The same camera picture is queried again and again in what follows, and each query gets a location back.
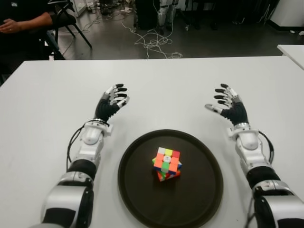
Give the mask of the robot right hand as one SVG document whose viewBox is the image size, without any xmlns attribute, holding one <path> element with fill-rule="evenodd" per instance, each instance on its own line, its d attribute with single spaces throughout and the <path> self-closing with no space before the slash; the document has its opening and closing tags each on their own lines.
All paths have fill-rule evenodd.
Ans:
<svg viewBox="0 0 304 228">
<path fill-rule="evenodd" d="M 243 123 L 249 124 L 247 111 L 239 94 L 227 84 L 220 84 L 220 86 L 221 88 L 215 89 L 218 95 L 215 95 L 214 99 L 225 108 L 212 104 L 206 104 L 205 108 L 228 119 L 234 126 Z"/>
</svg>

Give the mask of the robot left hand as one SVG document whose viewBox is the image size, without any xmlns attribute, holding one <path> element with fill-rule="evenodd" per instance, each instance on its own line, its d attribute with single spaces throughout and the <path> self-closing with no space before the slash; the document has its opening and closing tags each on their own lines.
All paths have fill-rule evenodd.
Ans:
<svg viewBox="0 0 304 228">
<path fill-rule="evenodd" d="M 97 104 L 95 118 L 108 122 L 110 117 L 116 114 L 129 102 L 130 98 L 126 94 L 126 91 L 127 88 L 124 84 L 115 84 L 108 88 Z"/>
</svg>

